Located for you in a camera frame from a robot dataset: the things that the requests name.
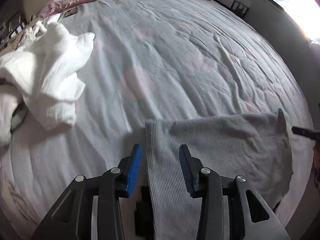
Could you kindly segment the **white right nightstand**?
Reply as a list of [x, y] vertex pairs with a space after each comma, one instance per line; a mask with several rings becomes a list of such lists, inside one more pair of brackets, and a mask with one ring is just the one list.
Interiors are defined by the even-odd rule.
[[238, 0], [214, 0], [217, 3], [221, 4], [234, 14], [236, 16], [240, 17], [241, 19], [244, 19], [246, 14], [249, 11], [249, 7], [244, 5], [244, 3], [239, 2]]

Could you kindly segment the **cream white blanket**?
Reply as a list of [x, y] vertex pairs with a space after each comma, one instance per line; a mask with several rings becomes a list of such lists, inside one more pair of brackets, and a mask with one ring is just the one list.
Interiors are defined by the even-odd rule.
[[46, 129], [76, 122], [75, 102], [86, 85], [77, 72], [94, 48], [94, 33], [71, 34], [52, 22], [40, 37], [1, 56], [1, 145], [11, 141], [13, 115], [20, 103]]

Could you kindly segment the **white pink bed sheet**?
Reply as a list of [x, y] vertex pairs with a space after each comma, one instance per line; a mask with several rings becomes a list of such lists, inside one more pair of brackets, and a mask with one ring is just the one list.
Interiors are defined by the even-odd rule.
[[73, 178], [99, 176], [142, 145], [132, 139], [141, 123], [278, 108], [292, 153], [276, 215], [287, 226], [312, 165], [312, 143], [291, 127], [313, 122], [293, 74], [250, 25], [207, 0], [99, 0], [57, 23], [76, 36], [94, 33], [94, 48], [77, 72], [86, 87], [75, 124], [46, 130], [29, 112], [1, 148], [1, 209], [22, 239]]

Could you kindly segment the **grey black raglan shirt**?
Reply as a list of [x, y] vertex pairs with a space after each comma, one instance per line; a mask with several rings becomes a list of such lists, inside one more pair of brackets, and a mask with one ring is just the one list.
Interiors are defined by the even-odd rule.
[[178, 149], [217, 174], [245, 176], [277, 215], [293, 176], [286, 115], [242, 113], [186, 120], [147, 120], [132, 139], [146, 154], [146, 179], [152, 210], [153, 239], [195, 239], [201, 201], [184, 184]]

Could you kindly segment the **window with red frame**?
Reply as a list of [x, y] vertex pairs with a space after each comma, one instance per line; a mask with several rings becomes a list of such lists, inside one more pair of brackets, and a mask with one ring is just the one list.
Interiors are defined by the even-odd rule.
[[308, 39], [319, 41], [319, 5], [316, 0], [269, 1], [283, 9]]

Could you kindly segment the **left pink pillow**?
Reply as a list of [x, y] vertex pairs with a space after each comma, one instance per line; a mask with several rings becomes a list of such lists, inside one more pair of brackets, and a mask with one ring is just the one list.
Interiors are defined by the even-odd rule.
[[95, 1], [97, 0], [51, 0], [35, 14], [35, 17], [45, 19], [49, 16], [64, 12], [81, 4]]

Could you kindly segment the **small photo card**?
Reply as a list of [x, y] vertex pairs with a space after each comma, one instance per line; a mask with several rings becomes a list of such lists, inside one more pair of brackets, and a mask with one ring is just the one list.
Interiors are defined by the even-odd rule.
[[78, 8], [77, 7], [73, 7], [71, 9], [67, 10], [64, 13], [63, 17], [67, 18], [67, 17], [72, 16], [72, 15], [77, 14], [77, 13], [78, 13]]

